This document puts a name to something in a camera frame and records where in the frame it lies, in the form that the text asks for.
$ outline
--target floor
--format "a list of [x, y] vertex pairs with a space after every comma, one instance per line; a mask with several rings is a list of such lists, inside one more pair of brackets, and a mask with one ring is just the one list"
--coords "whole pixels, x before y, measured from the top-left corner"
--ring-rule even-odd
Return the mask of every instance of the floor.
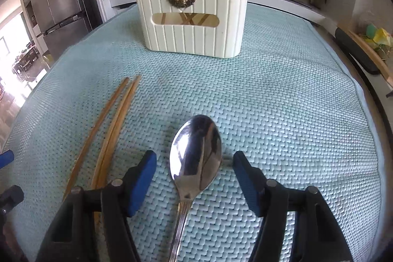
[[49, 71], [51, 60], [40, 57], [25, 74], [14, 77], [12, 83], [5, 83], [5, 93], [0, 96], [0, 151], [11, 132], [12, 124], [29, 94]]

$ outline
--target screw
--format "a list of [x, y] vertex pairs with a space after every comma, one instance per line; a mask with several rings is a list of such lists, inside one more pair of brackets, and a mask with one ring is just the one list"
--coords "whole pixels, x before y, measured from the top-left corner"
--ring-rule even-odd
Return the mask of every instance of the screw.
[[276, 185], [277, 185], [277, 181], [276, 180], [273, 180], [273, 179], [268, 179], [267, 181], [266, 181], [266, 185], [268, 186], [268, 187], [275, 187]]
[[114, 179], [111, 184], [114, 187], [120, 187], [123, 184], [123, 180], [122, 179]]
[[78, 193], [80, 193], [80, 191], [82, 191], [81, 187], [73, 187], [71, 189], [71, 194], [78, 194]]
[[312, 194], [317, 194], [318, 193], [318, 188], [314, 187], [313, 185], [308, 187], [309, 192], [311, 192]]

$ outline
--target spoon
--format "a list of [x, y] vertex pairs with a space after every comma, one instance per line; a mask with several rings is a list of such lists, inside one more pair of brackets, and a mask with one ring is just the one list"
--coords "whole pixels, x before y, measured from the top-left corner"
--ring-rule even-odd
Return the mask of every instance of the spoon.
[[169, 262], [176, 262], [188, 212], [213, 181], [222, 160], [220, 133], [209, 117], [197, 115], [177, 132], [170, 148], [170, 174], [180, 196]]

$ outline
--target wooden chopsticks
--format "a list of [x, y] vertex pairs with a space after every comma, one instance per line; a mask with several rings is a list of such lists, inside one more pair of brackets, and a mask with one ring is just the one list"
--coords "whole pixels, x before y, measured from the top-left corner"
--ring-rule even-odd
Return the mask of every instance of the wooden chopsticks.
[[[66, 198], [66, 196], [71, 191], [71, 188], [75, 184], [77, 175], [82, 167], [84, 158], [89, 150], [89, 147], [96, 133], [98, 132], [101, 124], [105, 120], [106, 115], [108, 114], [109, 110], [115, 103], [116, 99], [119, 97], [119, 95], [123, 92], [124, 88], [127, 86], [129, 79], [130, 78], [126, 77], [121, 82], [117, 90], [111, 96], [111, 99], [107, 102], [104, 109], [101, 111], [101, 114], [98, 117], [96, 124], [90, 131], [89, 136], [86, 139], [85, 143], [83, 144], [82, 150], [75, 161], [74, 168], [71, 171], [71, 175], [68, 180], [66, 190], [64, 191], [63, 200]], [[96, 168], [94, 170], [94, 174], [91, 182], [92, 189], [102, 188], [107, 183], [108, 170], [109, 170], [109, 166], [111, 165], [111, 160], [116, 148], [117, 140], [119, 138], [120, 131], [124, 123], [124, 119], [127, 115], [132, 99], [135, 96], [140, 80], [141, 80], [141, 75], [136, 76], [136, 78], [131, 82], [128, 89], [124, 93], [124, 96], [121, 99], [119, 106], [117, 107], [116, 113], [112, 119], [111, 125], [109, 126], [108, 132], [105, 136], [100, 154], [97, 159]]]
[[133, 80], [127, 89], [127, 92], [124, 94], [124, 97], [117, 108], [116, 114], [112, 119], [111, 125], [109, 126], [107, 135], [104, 139], [101, 152], [97, 159], [96, 168], [91, 182], [92, 189], [102, 188], [107, 183], [107, 174], [113, 157], [113, 152], [115, 151], [121, 127], [123, 126], [125, 116], [127, 115], [140, 79], [141, 75], [138, 75], [136, 79]]
[[104, 109], [102, 109], [96, 124], [91, 129], [89, 136], [87, 137], [86, 141], [84, 142], [82, 150], [78, 155], [78, 158], [75, 160], [74, 167], [72, 168], [71, 175], [68, 179], [68, 183], [67, 183], [66, 189], [64, 191], [63, 200], [69, 194], [71, 188], [74, 186], [74, 184], [76, 182], [76, 179], [78, 177], [79, 171], [81, 170], [84, 158], [85, 158], [87, 152], [89, 151], [90, 145], [92, 144], [93, 139], [98, 132], [98, 129], [100, 128], [101, 124], [105, 120], [105, 117], [107, 116], [109, 110], [111, 109], [111, 107], [115, 103], [116, 99], [123, 92], [123, 89], [126, 87], [129, 80], [130, 80], [130, 78], [128, 78], [128, 77], [124, 78], [124, 80], [121, 82], [119, 87], [116, 89], [116, 91], [111, 96], [111, 99], [105, 105]]

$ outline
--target mat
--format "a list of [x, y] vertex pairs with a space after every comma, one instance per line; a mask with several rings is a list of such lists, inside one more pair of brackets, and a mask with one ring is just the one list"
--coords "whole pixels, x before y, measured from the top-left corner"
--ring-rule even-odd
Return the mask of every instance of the mat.
[[[233, 59], [145, 49], [136, 7], [64, 53], [21, 109], [6, 143], [15, 161], [0, 170], [2, 187], [17, 184], [25, 193], [10, 219], [30, 261], [89, 130], [121, 80], [137, 73], [142, 80], [109, 179], [122, 177], [147, 149], [158, 155], [145, 202], [129, 219], [141, 261], [168, 259], [178, 202], [169, 151], [178, 129], [197, 114], [216, 122], [225, 160], [195, 199], [179, 262], [248, 260], [261, 220], [248, 210], [231, 168], [237, 150], [284, 186], [320, 188], [354, 260], [367, 261], [384, 194], [382, 154], [362, 90], [310, 23], [254, 4], [248, 5], [242, 49]], [[108, 126], [109, 120], [80, 172], [77, 183], [84, 188]], [[293, 227], [289, 214], [282, 261], [289, 259]], [[99, 250], [107, 261], [102, 237]]]

